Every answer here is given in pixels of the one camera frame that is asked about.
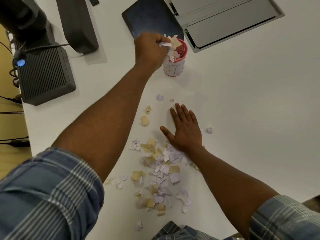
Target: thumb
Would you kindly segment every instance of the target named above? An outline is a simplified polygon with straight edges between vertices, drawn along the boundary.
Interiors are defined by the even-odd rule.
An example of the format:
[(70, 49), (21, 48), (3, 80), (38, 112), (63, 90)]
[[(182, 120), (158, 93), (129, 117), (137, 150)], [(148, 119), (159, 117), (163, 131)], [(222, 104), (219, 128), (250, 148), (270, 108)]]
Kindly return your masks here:
[(164, 126), (160, 127), (160, 130), (162, 131), (162, 133), (166, 136), (166, 138), (168, 138), (169, 142), (171, 143), (172, 141), (174, 141), (174, 135)]

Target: tablet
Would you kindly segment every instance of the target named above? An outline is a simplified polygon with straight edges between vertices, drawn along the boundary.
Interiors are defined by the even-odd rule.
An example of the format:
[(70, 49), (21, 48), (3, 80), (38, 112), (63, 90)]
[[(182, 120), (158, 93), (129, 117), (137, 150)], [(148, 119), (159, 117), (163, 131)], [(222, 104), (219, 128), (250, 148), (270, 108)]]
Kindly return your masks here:
[(122, 13), (134, 39), (142, 32), (166, 34), (184, 40), (183, 29), (164, 0), (138, 0)]

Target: desk surface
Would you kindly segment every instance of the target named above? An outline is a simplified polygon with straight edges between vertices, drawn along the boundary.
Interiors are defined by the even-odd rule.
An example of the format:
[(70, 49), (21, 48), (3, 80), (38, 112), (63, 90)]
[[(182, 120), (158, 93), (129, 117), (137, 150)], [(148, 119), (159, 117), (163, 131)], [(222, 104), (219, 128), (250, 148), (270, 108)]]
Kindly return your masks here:
[[(64, 43), (55, 0), (36, 0), (54, 24), (56, 41)], [(50, 146), (87, 107), (108, 92), (134, 65), (133, 39), (121, 13), (135, 0), (99, 0), (88, 5), (98, 36), (99, 51), (82, 56), (66, 47), (77, 85), (75, 92), (40, 106), (24, 104), (32, 153)], [(156, 137), (159, 126), (174, 129), (169, 99), (192, 109), (206, 148), (236, 168), (264, 181), (281, 194), (302, 202), (320, 193), (320, 0), (275, 0), (285, 17), (194, 54), (177, 78), (160, 69), (146, 85), (129, 140)], [(158, 102), (156, 94), (165, 100)], [(150, 125), (139, 125), (150, 104)], [(110, 176), (142, 168), (138, 152), (126, 145)], [(165, 216), (136, 210), (127, 180), (122, 190), (107, 185), (104, 207), (88, 239), (150, 239), (169, 220), (214, 237), (236, 232), (223, 215), (202, 176), (181, 166), (180, 187), (189, 190), (193, 204), (186, 214), (173, 201)], [(145, 229), (135, 230), (137, 220)]]

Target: left hand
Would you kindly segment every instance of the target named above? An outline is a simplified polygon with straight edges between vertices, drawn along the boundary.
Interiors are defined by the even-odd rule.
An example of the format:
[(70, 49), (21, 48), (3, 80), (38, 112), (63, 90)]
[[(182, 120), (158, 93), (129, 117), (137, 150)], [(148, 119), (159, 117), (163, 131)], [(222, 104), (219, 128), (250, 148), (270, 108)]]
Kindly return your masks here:
[(148, 66), (155, 72), (168, 55), (168, 47), (159, 47), (159, 43), (170, 43), (161, 34), (143, 32), (135, 41), (136, 65)]

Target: shirt sleeve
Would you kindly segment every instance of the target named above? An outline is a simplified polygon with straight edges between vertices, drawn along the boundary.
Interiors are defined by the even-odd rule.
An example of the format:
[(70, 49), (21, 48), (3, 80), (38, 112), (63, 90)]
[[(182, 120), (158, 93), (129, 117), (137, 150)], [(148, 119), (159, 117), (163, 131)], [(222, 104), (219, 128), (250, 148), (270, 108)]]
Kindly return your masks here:
[(104, 189), (81, 158), (49, 148), (0, 181), (0, 239), (85, 239)]
[(320, 239), (320, 214), (284, 195), (264, 202), (250, 226), (250, 240)]

